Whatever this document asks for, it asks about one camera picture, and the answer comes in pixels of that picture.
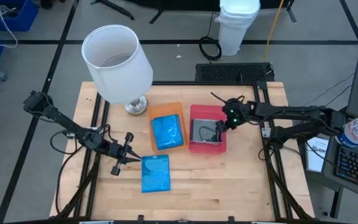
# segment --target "pink container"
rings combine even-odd
[[[213,119],[216,121],[226,120],[225,114],[222,112],[222,106],[211,105],[192,105],[190,107],[190,130],[193,129],[191,121],[193,119]],[[205,144],[200,142],[189,142],[190,152],[222,154],[226,152],[226,133],[221,134],[222,142],[214,144]]]

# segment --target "table lamp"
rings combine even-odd
[[[100,27],[86,37],[81,53],[106,101],[124,103],[134,116],[146,111],[144,94],[153,82],[153,69],[133,30],[121,25]]]

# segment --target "white paper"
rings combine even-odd
[[[308,141],[309,145],[323,158],[326,157],[328,140],[321,138],[312,138]],[[306,170],[313,172],[321,172],[324,160],[314,153],[309,146],[306,147]]]

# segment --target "black wire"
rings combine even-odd
[[[258,152],[258,158],[259,158],[261,161],[265,161],[265,160],[266,160],[266,158],[265,158],[265,159],[262,159],[262,158],[260,157],[260,153],[261,153],[263,150],[264,150],[264,148],[262,148],[262,149],[259,150],[259,152]]]
[[[307,139],[306,139],[304,136],[302,136],[302,137],[305,139],[305,143],[309,146],[309,148],[310,148],[318,157],[322,158],[323,161],[328,162],[329,164],[331,164],[335,169],[337,169],[337,170],[343,172],[344,174],[347,174],[348,177],[352,178],[353,180],[355,180],[355,181],[358,183],[358,178],[355,178],[350,172],[345,171],[345,170],[339,168],[339,167],[338,167],[337,165],[335,165],[333,162],[329,161],[328,159],[326,159],[326,158],[324,158],[323,156],[321,156],[320,154],[318,154],[318,153],[309,145]]]
[[[82,149],[84,146],[81,146],[79,147],[78,149],[76,148],[76,150],[70,154],[69,157],[67,157],[67,159],[63,162],[60,170],[59,170],[59,174],[58,174],[58,177],[57,177],[57,186],[56,186],[56,194],[55,194],[55,209],[56,209],[56,212],[59,214],[60,211],[59,211],[59,202],[58,202],[58,199],[59,199],[59,190],[60,190],[60,178],[62,176],[62,172],[63,172],[63,169],[64,167],[66,166],[67,162],[77,153],[80,151],[80,149]]]
[[[56,132],[55,134],[52,135],[52,137],[50,137],[50,139],[49,139],[50,147],[52,147],[53,150],[58,151],[58,152],[63,153],[63,154],[66,154],[66,155],[75,154],[75,151],[74,151],[74,152],[65,152],[65,151],[63,151],[63,150],[60,150],[60,149],[56,148],[56,147],[53,145],[53,139],[54,139],[54,137],[57,136],[58,134],[63,134],[64,132],[69,132],[69,131],[66,130],[66,129],[64,129],[64,130],[61,130],[61,131]],[[73,134],[74,134],[74,137],[75,137],[75,148],[77,149],[77,137],[76,137],[76,134],[77,134],[77,133],[73,133]]]
[[[342,82],[345,82],[346,80],[348,80],[348,79],[349,79],[351,76],[353,76],[353,75],[354,75],[354,73],[353,73],[352,75],[349,75],[346,79],[340,81],[339,83],[337,83],[337,84],[331,86],[331,87],[328,88],[324,93],[318,95],[318,96],[317,96],[315,99],[313,99],[312,101],[309,101],[309,102],[305,103],[305,106],[308,105],[308,104],[310,104],[310,103],[312,103],[312,102],[314,102],[314,101],[316,101],[320,96],[325,95],[329,90],[332,90],[333,88],[335,88],[336,86],[338,86],[338,85],[341,84]]]
[[[223,103],[227,103],[227,101],[226,101],[226,100],[224,100],[224,99],[222,99],[222,98],[218,97],[217,95],[215,95],[215,93],[211,92],[211,94],[212,94],[213,96],[215,96],[215,98],[216,98],[216,99],[218,99],[218,100],[222,101]]]
[[[211,26],[212,26],[212,18],[214,17],[214,11],[211,12],[211,18],[209,20],[209,28],[208,33],[205,35],[206,37],[209,36],[209,32],[211,32]]]
[[[330,103],[332,103],[334,100],[336,100],[336,98],[340,97],[348,88],[350,88],[352,85],[349,85],[346,87],[346,89],[344,89],[340,94],[338,94],[337,96],[335,96],[335,98],[333,98],[330,102],[328,102],[326,104],[326,106],[328,106]]]
[[[291,149],[290,147],[286,147],[286,146],[283,146],[283,149],[288,149],[289,151],[293,151],[295,153],[297,153],[299,156],[301,155],[300,152],[298,152],[297,150],[295,149]],[[263,151],[264,149],[261,149],[259,152],[258,152],[258,158],[261,160],[261,161],[265,161],[266,159],[262,159],[260,157],[260,153]],[[274,153],[274,149],[272,149],[272,153],[270,153],[269,157],[271,157]]]
[[[201,53],[209,61],[209,63],[212,63],[212,60],[219,60],[221,58],[221,56],[222,56],[222,47],[219,44],[219,42],[214,40],[213,38],[209,37],[209,33],[211,32],[211,27],[212,27],[213,16],[214,16],[214,11],[211,12],[211,18],[209,20],[208,33],[204,37],[200,38],[199,44],[198,44],[198,47],[200,48]],[[203,45],[202,45],[203,42],[209,42],[211,44],[214,44],[218,48],[217,56],[208,55],[203,49]]]
[[[103,132],[102,134],[104,133],[108,133],[109,135],[109,138],[113,141],[114,139],[111,137],[111,134],[110,134],[110,130],[111,130],[111,126],[110,124],[105,124],[104,126],[100,126],[97,128],[97,132],[100,132],[100,130],[103,129]],[[57,213],[59,214],[60,213],[60,210],[59,210],[59,206],[58,206],[58,196],[59,196],[59,190],[60,190],[60,179],[61,179],[61,176],[62,176],[62,172],[63,172],[63,169],[64,167],[66,166],[67,162],[77,153],[80,151],[80,149],[82,149],[84,146],[81,146],[79,148],[76,148],[76,150],[74,150],[74,152],[71,152],[71,153],[66,153],[66,152],[62,152],[61,150],[58,150],[58,149],[55,149],[57,150],[58,152],[61,152],[61,153],[64,153],[64,154],[69,154],[70,156],[67,157],[67,159],[65,160],[65,162],[62,164],[62,167],[60,168],[59,170],[59,174],[58,174],[58,179],[57,179],[57,186],[56,186],[56,194],[55,194],[55,209],[57,211]]]
[[[210,131],[213,131],[215,133],[214,136],[212,136],[210,139],[203,139],[203,135],[201,134],[201,130],[202,129],[207,129],[207,130],[210,130]],[[199,129],[198,129],[198,134],[200,135],[200,139],[201,141],[207,141],[207,142],[219,142],[219,131],[217,129],[212,129],[212,128],[209,128],[207,126],[201,126]]]

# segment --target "keyboard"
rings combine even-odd
[[[337,154],[336,165],[339,169],[334,171],[334,175],[353,183],[358,184],[358,153],[341,147]]]

